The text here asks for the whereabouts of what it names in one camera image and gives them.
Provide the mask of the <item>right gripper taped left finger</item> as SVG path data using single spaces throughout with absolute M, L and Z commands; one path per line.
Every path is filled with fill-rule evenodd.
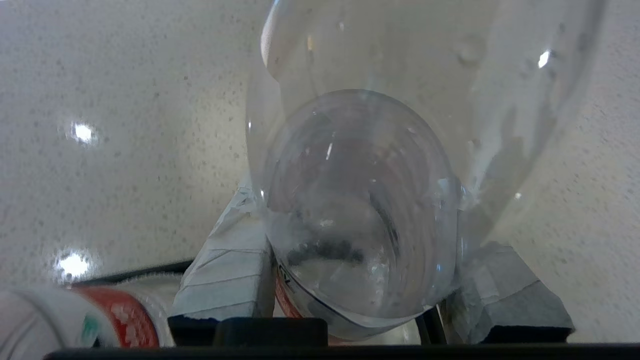
M 217 325 L 270 318 L 273 255 L 250 185 L 240 185 L 183 273 L 167 323 L 177 346 L 212 344 Z

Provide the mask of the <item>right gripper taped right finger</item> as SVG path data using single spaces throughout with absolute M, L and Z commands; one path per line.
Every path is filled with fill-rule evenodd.
M 560 297 L 512 246 L 496 242 L 462 264 L 444 328 L 453 344 L 565 343 L 576 330 Z

